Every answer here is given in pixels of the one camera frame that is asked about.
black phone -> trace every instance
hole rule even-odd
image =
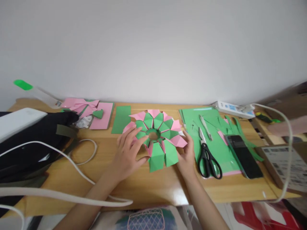
[[[239,135],[225,137],[245,177],[249,179],[263,177],[261,169],[245,145],[242,137]]]

origami flower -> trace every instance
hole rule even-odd
[[[160,110],[147,110],[147,112],[132,114],[130,117],[136,121],[130,122],[124,128],[123,133],[134,125],[142,128],[132,143],[149,135],[144,142],[144,147],[150,156],[148,160],[150,172],[162,169],[164,162],[166,167],[178,162],[176,147],[184,147],[187,144],[178,133],[181,131],[179,120],[174,120]]]

green cap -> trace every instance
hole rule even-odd
[[[30,84],[26,83],[24,80],[15,80],[14,84],[18,87],[22,88],[23,90],[30,90],[33,88]]]

hand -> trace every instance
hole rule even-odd
[[[117,139],[117,152],[109,170],[112,171],[110,173],[116,175],[119,181],[126,179],[149,159],[149,157],[142,157],[138,161],[135,160],[138,151],[148,136],[140,138],[131,145],[133,138],[141,129],[141,127],[136,129],[136,126],[134,126]]]
[[[186,132],[183,131],[185,136],[182,136],[183,139],[188,143],[183,149],[184,154],[178,154],[178,163],[177,166],[179,171],[181,172],[182,176],[185,179],[189,179],[195,176],[194,171],[194,162],[195,162],[195,152],[194,152],[194,141],[192,137]]]

white cable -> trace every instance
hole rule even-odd
[[[76,165],[84,165],[85,163],[88,163],[91,159],[93,159],[93,157],[95,156],[96,151],[97,151],[97,144],[96,144],[96,142],[94,142],[94,141],[91,140],[91,139],[83,139],[83,140],[79,141],[79,143],[82,142],[82,141],[91,141],[91,142],[93,142],[95,149],[94,149],[94,152],[93,152],[92,156],[91,156],[87,161],[85,161],[85,162],[83,162],[83,163],[79,163],[79,164],[76,164],[76,163],[75,163]],[[70,153],[68,154],[68,156],[69,156],[70,158],[71,158],[71,153],[72,153],[72,152],[73,152],[73,150],[71,150]]]
[[[27,143],[18,145],[16,147],[11,148],[10,150],[7,150],[4,153],[0,154],[0,157],[7,154],[8,152],[11,152],[11,151],[13,151],[13,150],[15,150],[15,149],[17,149],[21,146],[24,146],[24,145],[30,144],[30,143],[42,144],[42,145],[45,145],[45,146],[53,149],[54,151],[57,151],[58,153],[60,153],[64,157],[66,157],[73,164],[75,169],[80,173],[80,175],[84,179],[86,179],[88,182],[90,182],[93,185],[95,184],[94,181],[92,181],[90,178],[85,176],[80,171],[78,166],[73,162],[73,160],[69,156],[67,156],[62,151],[56,149],[55,147],[52,147],[52,146],[50,146],[50,145],[48,145],[44,142],[31,141],[31,142],[27,142]],[[84,197],[73,196],[73,195],[70,195],[70,194],[56,192],[56,191],[53,191],[53,190],[42,189],[42,188],[19,188],[19,187],[0,188],[0,196],[44,196],[44,197],[61,199],[61,200],[69,201],[69,202],[96,205],[96,206],[106,206],[106,207],[124,207],[124,206],[128,206],[128,205],[133,203],[132,200],[116,198],[116,197],[113,197],[113,196],[110,196],[110,195],[109,195],[110,198],[112,198],[114,200],[118,200],[118,201],[123,201],[123,202],[108,202],[108,201],[101,201],[101,200],[92,200],[92,199],[88,199],[88,198],[84,198]],[[8,205],[1,205],[0,208],[6,208],[6,209],[10,209],[10,210],[17,212],[18,215],[20,215],[21,218],[22,218],[22,228],[21,228],[21,230],[23,230],[24,224],[25,224],[25,218],[24,218],[24,215],[22,214],[22,212],[20,210],[16,209],[15,207],[8,206]]]
[[[285,122],[287,123],[288,128],[289,128],[289,142],[288,142],[288,144],[289,144],[289,158],[288,158],[288,168],[287,168],[287,173],[286,173],[286,180],[285,180],[284,186],[282,188],[282,193],[279,196],[279,198],[276,199],[275,201],[270,201],[271,203],[278,203],[279,201],[281,201],[285,197],[285,194],[286,194],[287,188],[288,188],[288,184],[289,184],[289,181],[290,181],[290,176],[291,176],[292,149],[293,149],[293,146],[292,146],[292,143],[293,143],[292,127],[291,127],[290,121],[288,120],[288,118],[282,112],[280,112],[276,109],[270,108],[268,106],[265,106],[265,105],[260,105],[260,104],[256,104],[256,103],[252,103],[252,104],[263,107],[265,109],[270,109],[270,110],[278,113],[279,115],[281,115],[283,117],[283,119],[285,120]]]
[[[23,230],[23,228],[25,227],[26,221],[25,221],[24,215],[22,214],[22,212],[19,209],[15,208],[13,206],[4,205],[4,204],[0,204],[0,208],[9,209],[9,210],[16,212],[21,217],[21,230]]]

